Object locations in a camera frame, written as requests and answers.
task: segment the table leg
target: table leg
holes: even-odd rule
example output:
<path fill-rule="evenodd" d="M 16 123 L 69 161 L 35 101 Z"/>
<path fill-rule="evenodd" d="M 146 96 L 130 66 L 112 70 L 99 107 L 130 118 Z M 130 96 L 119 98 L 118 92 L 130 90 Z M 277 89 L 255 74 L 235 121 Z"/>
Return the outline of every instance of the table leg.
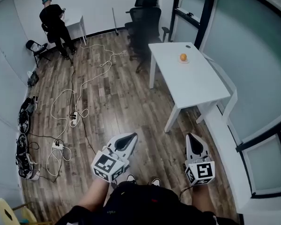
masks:
<path fill-rule="evenodd" d="M 156 61 L 152 54 L 151 55 L 151 68 L 150 68 L 150 83 L 149 83 L 150 89 L 152 89 L 154 87 L 155 68 L 156 68 Z"/>
<path fill-rule="evenodd" d="M 80 26 L 80 31 L 81 31 L 81 35 L 82 35 L 82 37 L 83 37 L 84 45 L 86 45 L 85 38 L 84 38 L 84 33 L 83 33 L 83 30 L 82 30 L 82 27 L 81 27 L 81 26 Z"/>
<path fill-rule="evenodd" d="M 83 34 L 84 34 L 85 40 L 87 40 L 84 24 L 82 26 L 82 30 L 83 30 Z"/>
<path fill-rule="evenodd" d="M 210 112 L 210 110 L 213 108 L 214 105 L 217 104 L 217 101 L 211 102 L 209 103 L 209 105 L 207 106 L 207 109 L 205 111 L 205 114 L 208 114 Z M 203 115 L 201 114 L 198 119 L 196 120 L 196 123 L 199 124 L 204 120 Z"/>
<path fill-rule="evenodd" d="M 170 128 L 173 126 L 176 118 L 179 115 L 180 110 L 181 110 L 180 108 L 177 108 L 177 106 L 174 105 L 173 110 L 170 114 L 169 120 L 167 121 L 167 125 L 165 125 L 165 128 L 164 128 L 165 133 L 169 132 Z"/>

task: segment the black shirt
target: black shirt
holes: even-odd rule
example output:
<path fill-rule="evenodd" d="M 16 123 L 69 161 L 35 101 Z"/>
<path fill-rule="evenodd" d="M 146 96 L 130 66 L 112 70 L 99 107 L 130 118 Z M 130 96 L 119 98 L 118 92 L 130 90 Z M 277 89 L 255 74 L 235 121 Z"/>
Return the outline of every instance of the black shirt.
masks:
<path fill-rule="evenodd" d="M 45 7 L 40 15 L 39 18 L 41 19 L 42 23 L 44 23 L 49 30 L 58 30 L 61 27 L 65 26 L 65 23 L 60 19 L 60 15 L 63 14 L 63 10 L 57 4 L 52 4 Z"/>
<path fill-rule="evenodd" d="M 124 185 L 111 194 L 101 211 L 91 212 L 75 206 L 56 225 L 190 224 L 236 225 L 212 212 L 201 212 L 181 203 L 174 192 L 157 186 Z"/>

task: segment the extension cord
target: extension cord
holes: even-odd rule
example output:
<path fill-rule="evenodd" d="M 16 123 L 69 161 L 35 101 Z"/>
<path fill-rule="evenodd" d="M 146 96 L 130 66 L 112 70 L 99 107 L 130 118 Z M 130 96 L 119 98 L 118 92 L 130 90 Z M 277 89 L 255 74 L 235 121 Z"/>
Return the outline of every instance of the extension cord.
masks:
<path fill-rule="evenodd" d="M 74 118 L 72 119 L 71 123 L 76 126 L 77 125 L 77 118 L 78 118 L 78 112 L 74 112 Z"/>
<path fill-rule="evenodd" d="M 59 143 L 59 144 L 56 144 L 56 142 L 54 141 L 53 144 L 52 144 L 52 150 L 53 149 L 59 149 L 59 150 L 63 150 L 64 149 L 64 145 Z"/>
<path fill-rule="evenodd" d="M 54 117 L 54 116 L 52 115 L 52 108 L 53 108 L 53 105 L 54 105 L 54 103 L 56 102 L 56 100 L 57 100 L 57 99 L 61 96 L 61 94 L 63 94 L 65 91 L 68 91 L 68 90 L 69 90 L 69 91 L 71 91 L 72 93 L 74 93 L 74 104 L 75 104 L 75 112 L 74 112 L 74 115 L 76 115 L 76 117 L 75 117 L 75 119 L 71 120 L 71 122 L 73 123 L 73 126 L 72 126 L 71 123 L 70 123 L 70 126 L 71 126 L 72 128 L 76 127 L 76 126 L 78 125 L 79 121 L 80 121 L 80 118 L 86 118 L 86 117 L 89 115 L 89 110 L 88 110 L 87 108 L 84 109 L 81 113 L 79 113 L 79 112 L 77 111 L 77 104 L 78 104 L 78 101 L 79 101 L 79 99 L 81 98 L 81 95 L 82 95 L 82 86 L 83 86 L 84 84 L 86 84 L 86 83 L 88 83 L 88 82 L 90 82 L 90 81 L 96 79 L 97 77 L 99 77 L 99 76 L 104 75 L 105 73 L 107 73 L 107 72 L 110 70 L 110 68 L 112 67 L 112 61 L 111 61 L 112 56 L 121 55 L 121 54 L 126 53 L 126 50 L 124 50 L 124 51 L 121 52 L 121 53 L 114 53 L 113 51 L 110 51 L 110 50 L 105 49 L 105 46 L 104 46 L 104 45 L 101 45 L 101 44 L 94 44 L 94 45 L 89 46 L 89 47 L 82 47 L 81 45 L 82 45 L 82 41 L 81 41 L 81 43 L 80 43 L 80 47 L 81 47 L 82 49 L 91 48 L 91 47 L 93 47 L 93 46 L 102 46 L 105 51 L 111 52 L 112 55 L 110 56 L 110 59 L 109 59 L 108 61 L 106 61 L 105 63 L 100 64 L 99 67 L 104 67 L 107 63 L 110 63 L 110 66 L 109 66 L 109 68 L 108 68 L 105 72 L 103 72 L 103 73 L 101 73 L 101 74 L 95 76 L 94 78 L 92 78 L 92 79 L 90 79 L 90 80 L 87 80 L 87 81 L 85 81 L 83 84 L 81 84 L 81 86 L 80 86 L 80 95 L 79 95 L 77 101 L 76 101 L 76 92 L 75 92 L 74 90 L 72 90 L 72 89 L 65 89 L 65 90 L 63 90 L 63 91 L 58 95 L 58 97 L 54 100 L 54 102 L 52 103 L 52 106 L 51 106 L 50 115 L 51 115 L 55 120 L 66 120 L 66 121 L 67 121 L 64 130 L 62 131 L 62 133 L 61 133 L 60 135 L 58 135 L 58 136 L 56 137 L 55 141 L 58 141 L 58 138 L 59 138 L 61 135 L 63 135 L 63 133 L 64 133 L 64 132 L 66 131 L 66 129 L 67 129 L 67 124 L 68 124 L 68 119 L 67 119 L 67 118 L 56 118 L 56 117 Z M 60 153 L 61 153 L 61 155 L 62 155 L 62 159 L 64 159 L 65 161 L 68 162 L 68 161 L 70 161 L 71 158 L 72 158 L 72 151 L 71 151 L 68 147 L 66 147 L 66 146 L 63 145 L 63 148 L 69 149 L 69 150 L 70 150 L 70 153 L 71 153 L 70 158 L 67 160 L 67 159 L 65 159 L 65 157 L 63 156 L 63 154 L 62 154 L 62 152 L 61 152 L 61 151 L 62 151 L 62 149 L 60 149 L 61 144 L 60 144 L 59 147 L 57 147 L 57 148 L 55 148 L 55 146 L 56 146 L 55 143 L 52 144 L 51 153 L 50 153 L 50 155 L 49 155 L 49 157 L 48 157 L 48 159 L 47 159 L 47 163 L 46 163 L 46 169 L 47 169 L 47 172 L 48 172 L 50 175 L 57 177 L 58 174 L 52 174 L 52 173 L 50 173 L 49 170 L 48 170 L 48 163 L 49 163 L 49 158 L 50 158 L 50 156 L 53 155 L 53 157 L 58 161 L 58 164 L 59 164 L 59 166 L 60 166 L 60 161 L 59 161 L 58 158 L 54 155 L 53 152 L 56 151 L 56 150 L 59 150 Z"/>

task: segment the white table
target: white table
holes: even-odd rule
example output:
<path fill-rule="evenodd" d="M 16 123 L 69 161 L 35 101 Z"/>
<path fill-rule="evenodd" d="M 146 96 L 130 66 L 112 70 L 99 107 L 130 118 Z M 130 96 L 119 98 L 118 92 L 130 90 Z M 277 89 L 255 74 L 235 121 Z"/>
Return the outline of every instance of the white table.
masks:
<path fill-rule="evenodd" d="M 84 45 L 86 45 L 86 34 L 83 22 L 83 16 L 75 11 L 65 11 L 64 20 L 65 26 L 69 27 L 74 24 L 78 24 L 81 32 L 81 36 L 83 37 Z"/>
<path fill-rule="evenodd" d="M 152 52 L 149 87 L 152 89 L 154 86 L 157 63 L 175 102 L 164 128 L 166 133 L 182 108 L 208 102 L 211 102 L 211 108 L 219 99 L 230 96 L 218 75 L 192 43 L 157 43 L 149 44 L 149 48 Z M 179 62 L 182 53 L 187 55 L 189 63 Z M 203 116 L 200 116 L 197 123 L 202 120 Z"/>

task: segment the white sneaker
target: white sneaker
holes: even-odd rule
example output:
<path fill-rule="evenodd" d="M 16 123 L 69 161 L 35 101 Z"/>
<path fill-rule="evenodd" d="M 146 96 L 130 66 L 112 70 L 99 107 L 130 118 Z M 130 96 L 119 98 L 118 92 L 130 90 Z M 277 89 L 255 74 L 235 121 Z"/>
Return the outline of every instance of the white sneaker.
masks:
<path fill-rule="evenodd" d="M 127 181 L 128 181 L 128 182 L 134 182 L 134 183 L 136 183 L 135 177 L 134 177 L 132 174 L 129 174 L 129 175 L 128 175 Z"/>
<path fill-rule="evenodd" d="M 160 180 L 159 180 L 158 178 L 155 178 L 155 179 L 152 181 L 151 185 L 155 185 L 155 186 L 159 186 L 159 187 L 160 187 Z"/>

